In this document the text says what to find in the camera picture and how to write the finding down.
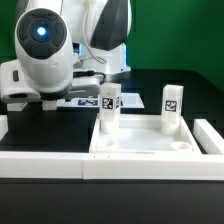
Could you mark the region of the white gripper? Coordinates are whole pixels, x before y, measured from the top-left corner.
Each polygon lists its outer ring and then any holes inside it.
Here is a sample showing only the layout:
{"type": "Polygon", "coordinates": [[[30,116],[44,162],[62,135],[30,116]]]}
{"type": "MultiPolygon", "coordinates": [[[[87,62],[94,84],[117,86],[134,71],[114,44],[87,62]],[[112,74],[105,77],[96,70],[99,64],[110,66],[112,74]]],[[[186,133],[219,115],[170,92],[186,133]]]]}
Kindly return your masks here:
{"type": "Polygon", "coordinates": [[[31,84],[22,71],[18,60],[0,65],[0,100],[3,103],[23,103],[35,101],[54,101],[75,97],[97,96],[100,79],[97,76],[74,78],[72,82],[59,90],[43,92],[31,84]]]}

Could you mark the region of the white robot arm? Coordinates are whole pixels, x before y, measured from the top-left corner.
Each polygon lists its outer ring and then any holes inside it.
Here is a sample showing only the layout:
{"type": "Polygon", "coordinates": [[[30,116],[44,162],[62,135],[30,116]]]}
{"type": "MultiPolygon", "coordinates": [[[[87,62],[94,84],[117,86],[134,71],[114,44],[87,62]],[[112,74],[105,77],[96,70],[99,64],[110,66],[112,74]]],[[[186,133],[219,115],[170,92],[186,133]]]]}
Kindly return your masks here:
{"type": "Polygon", "coordinates": [[[130,0],[18,0],[16,58],[0,64],[4,103],[99,94],[100,83],[127,72],[130,0]]]}

